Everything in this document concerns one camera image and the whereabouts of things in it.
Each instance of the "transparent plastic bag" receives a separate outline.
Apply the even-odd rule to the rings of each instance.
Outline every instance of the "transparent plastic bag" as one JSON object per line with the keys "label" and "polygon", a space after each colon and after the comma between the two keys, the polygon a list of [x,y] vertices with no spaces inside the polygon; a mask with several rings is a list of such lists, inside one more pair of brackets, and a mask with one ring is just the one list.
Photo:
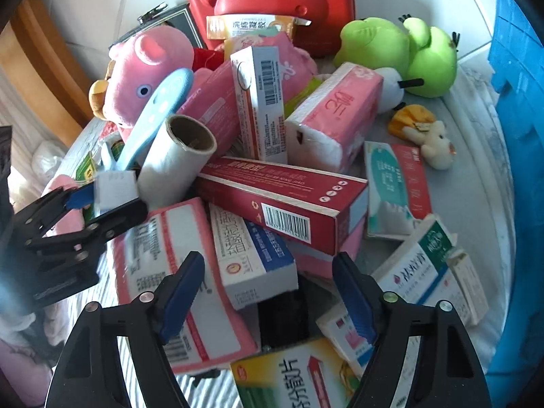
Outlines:
{"label": "transparent plastic bag", "polygon": [[45,184],[53,179],[61,165],[66,151],[56,141],[42,142],[32,156],[32,171]]}

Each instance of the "red fabric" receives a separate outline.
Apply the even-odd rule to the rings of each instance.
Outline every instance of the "red fabric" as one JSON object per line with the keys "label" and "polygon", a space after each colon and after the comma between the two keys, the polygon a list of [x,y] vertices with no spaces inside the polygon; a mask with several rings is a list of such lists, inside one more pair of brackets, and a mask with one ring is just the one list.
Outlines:
{"label": "red fabric", "polygon": [[192,71],[206,68],[216,70],[225,61],[225,53],[222,50],[200,49],[195,47],[195,59],[192,62]]}

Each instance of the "pink pig plush toy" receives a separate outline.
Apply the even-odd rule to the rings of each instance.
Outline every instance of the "pink pig plush toy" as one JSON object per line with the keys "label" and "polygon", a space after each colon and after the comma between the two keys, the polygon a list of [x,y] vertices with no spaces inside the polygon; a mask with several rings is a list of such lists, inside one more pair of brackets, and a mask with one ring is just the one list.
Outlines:
{"label": "pink pig plush toy", "polygon": [[166,76],[182,67],[192,69],[194,89],[224,61],[222,52],[193,48],[183,32],[165,25],[112,46],[109,56],[115,61],[113,70],[108,66],[106,79],[91,86],[89,102],[97,117],[117,124],[125,141]]}

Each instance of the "red circle logo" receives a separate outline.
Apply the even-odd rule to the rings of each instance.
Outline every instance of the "red circle logo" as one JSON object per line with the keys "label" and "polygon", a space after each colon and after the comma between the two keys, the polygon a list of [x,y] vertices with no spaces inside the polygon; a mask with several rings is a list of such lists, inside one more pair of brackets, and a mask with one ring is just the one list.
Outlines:
{"label": "red circle logo", "polygon": [[238,377],[240,378],[240,380],[246,381],[248,375],[245,372],[245,368],[243,366],[238,365],[238,368],[236,368],[236,372],[238,373]]}
{"label": "red circle logo", "polygon": [[241,270],[241,265],[238,264],[237,262],[227,265],[227,273],[230,273],[231,275],[238,273],[240,270]]}

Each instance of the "pig's eye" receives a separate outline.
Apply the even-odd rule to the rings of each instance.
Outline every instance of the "pig's eye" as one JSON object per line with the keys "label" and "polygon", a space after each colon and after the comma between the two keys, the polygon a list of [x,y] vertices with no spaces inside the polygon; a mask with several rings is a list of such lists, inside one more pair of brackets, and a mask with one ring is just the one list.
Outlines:
{"label": "pig's eye", "polygon": [[151,86],[149,84],[142,84],[136,89],[136,95],[138,98],[145,98],[151,93]]}

